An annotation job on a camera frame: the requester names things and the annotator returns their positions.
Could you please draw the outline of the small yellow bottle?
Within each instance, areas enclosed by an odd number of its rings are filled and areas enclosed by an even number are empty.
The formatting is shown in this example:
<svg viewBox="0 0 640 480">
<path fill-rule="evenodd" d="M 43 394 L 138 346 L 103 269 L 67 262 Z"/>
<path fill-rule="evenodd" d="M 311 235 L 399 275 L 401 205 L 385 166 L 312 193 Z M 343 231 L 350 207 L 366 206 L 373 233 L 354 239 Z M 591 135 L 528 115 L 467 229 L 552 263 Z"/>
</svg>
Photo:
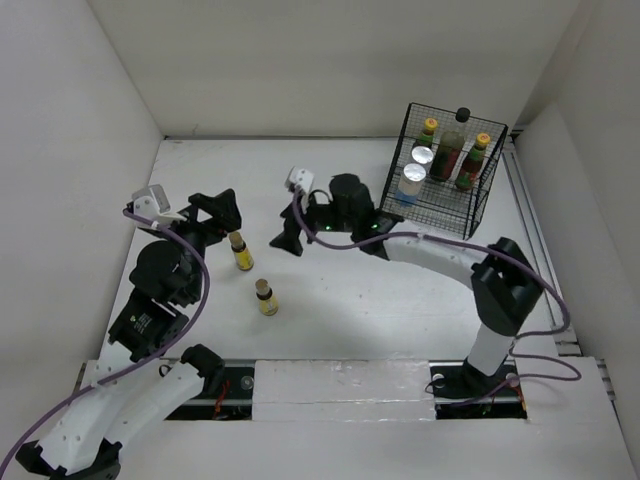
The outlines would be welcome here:
<svg viewBox="0 0 640 480">
<path fill-rule="evenodd" d="M 234 231 L 228 237 L 238 269 L 241 271 L 251 270 L 254 261 L 242 235 L 238 231 Z"/>
<path fill-rule="evenodd" d="M 259 310 L 265 316 L 272 316 L 278 312 L 279 304 L 271 286 L 266 279 L 260 278 L 255 282 L 256 297 Z"/>
</svg>

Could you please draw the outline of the silver-lid shaker jar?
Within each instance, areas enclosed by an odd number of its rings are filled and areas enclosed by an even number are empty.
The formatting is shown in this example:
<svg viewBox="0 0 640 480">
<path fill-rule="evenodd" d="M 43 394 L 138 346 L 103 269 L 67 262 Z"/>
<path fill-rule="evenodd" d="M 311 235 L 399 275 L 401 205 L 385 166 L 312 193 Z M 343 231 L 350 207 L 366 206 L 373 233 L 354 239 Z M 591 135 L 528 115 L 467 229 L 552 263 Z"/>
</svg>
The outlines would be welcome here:
<svg viewBox="0 0 640 480">
<path fill-rule="evenodd" d="M 414 205 L 426 179 L 425 168 L 418 163 L 404 166 L 394 198 L 405 205 Z"/>
<path fill-rule="evenodd" d="M 434 160 L 434 152 L 430 147 L 416 145 L 411 149 L 411 158 L 415 163 L 429 168 Z"/>
</svg>

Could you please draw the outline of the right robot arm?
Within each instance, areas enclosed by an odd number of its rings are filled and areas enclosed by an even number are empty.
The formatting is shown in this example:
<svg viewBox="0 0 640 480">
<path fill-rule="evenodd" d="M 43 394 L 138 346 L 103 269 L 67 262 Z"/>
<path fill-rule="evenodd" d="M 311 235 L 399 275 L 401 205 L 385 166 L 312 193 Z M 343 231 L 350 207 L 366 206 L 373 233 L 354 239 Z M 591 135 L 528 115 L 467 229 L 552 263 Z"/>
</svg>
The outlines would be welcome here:
<svg viewBox="0 0 640 480">
<path fill-rule="evenodd" d="M 320 232 L 348 233 L 352 249 L 419 266 L 465 285 L 473 293 L 481 326 L 449 384 L 476 394 L 495 387 L 509 349 L 543 293 L 517 243 L 502 237 L 474 249 L 469 243 L 435 237 L 415 223 L 376 208 L 368 187 L 354 174 L 334 176 L 328 201 L 319 203 L 313 181 L 308 169 L 289 172 L 285 186 L 293 199 L 280 214 L 283 230 L 271 246 L 301 256 L 302 233 L 309 243 L 316 242 Z"/>
</svg>

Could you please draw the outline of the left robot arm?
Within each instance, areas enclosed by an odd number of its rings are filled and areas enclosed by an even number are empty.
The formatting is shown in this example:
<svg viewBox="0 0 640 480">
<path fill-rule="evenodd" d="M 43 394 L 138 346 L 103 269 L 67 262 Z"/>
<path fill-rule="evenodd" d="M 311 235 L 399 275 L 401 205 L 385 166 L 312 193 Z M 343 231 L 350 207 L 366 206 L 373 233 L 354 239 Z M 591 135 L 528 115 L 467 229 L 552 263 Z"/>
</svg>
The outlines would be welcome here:
<svg viewBox="0 0 640 480">
<path fill-rule="evenodd" d="M 234 191 L 193 194 L 175 212 L 164 189 L 151 185 L 123 213 L 156 239 L 138 255 L 133 290 L 106 348 L 89 383 L 45 414 L 62 415 L 52 430 L 39 440 L 24 435 L 7 456 L 45 479 L 114 479 L 123 452 L 184 402 L 229 389 L 224 360 L 202 344 L 187 348 L 148 389 L 142 385 L 197 321 L 183 308 L 204 309 L 211 286 L 205 251 L 242 224 Z"/>
</svg>

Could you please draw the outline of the tall dark sauce bottle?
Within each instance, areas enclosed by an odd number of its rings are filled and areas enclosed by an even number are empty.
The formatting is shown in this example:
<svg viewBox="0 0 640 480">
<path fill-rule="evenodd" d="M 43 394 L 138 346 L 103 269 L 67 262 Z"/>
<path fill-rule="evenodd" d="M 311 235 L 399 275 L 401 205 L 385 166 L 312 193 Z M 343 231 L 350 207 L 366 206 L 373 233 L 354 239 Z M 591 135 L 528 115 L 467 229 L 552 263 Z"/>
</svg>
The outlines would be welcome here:
<svg viewBox="0 0 640 480">
<path fill-rule="evenodd" d="M 429 170 L 429 176 L 434 181 L 444 182 L 450 178 L 466 142 L 466 127 L 470 116 L 468 108 L 459 108 L 455 114 L 455 121 L 441 135 Z"/>
</svg>

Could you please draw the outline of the red chili sauce bottle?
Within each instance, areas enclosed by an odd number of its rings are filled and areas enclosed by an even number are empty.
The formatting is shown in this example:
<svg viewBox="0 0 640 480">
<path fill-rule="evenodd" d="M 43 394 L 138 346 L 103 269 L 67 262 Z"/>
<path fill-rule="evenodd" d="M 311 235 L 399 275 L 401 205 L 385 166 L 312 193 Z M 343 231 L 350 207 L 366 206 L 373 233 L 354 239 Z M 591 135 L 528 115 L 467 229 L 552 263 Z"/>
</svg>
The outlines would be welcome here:
<svg viewBox="0 0 640 480">
<path fill-rule="evenodd" d="M 482 169 L 490 140 L 491 137 L 486 132 L 479 133 L 476 136 L 474 145 L 464 158 L 456 177 L 455 187 L 457 189 L 468 191 L 473 188 L 476 178 Z"/>
<path fill-rule="evenodd" d="M 428 117 L 425 119 L 423 129 L 416 139 L 418 146 L 431 148 L 434 141 L 435 132 L 438 128 L 438 121 L 435 118 Z"/>
</svg>

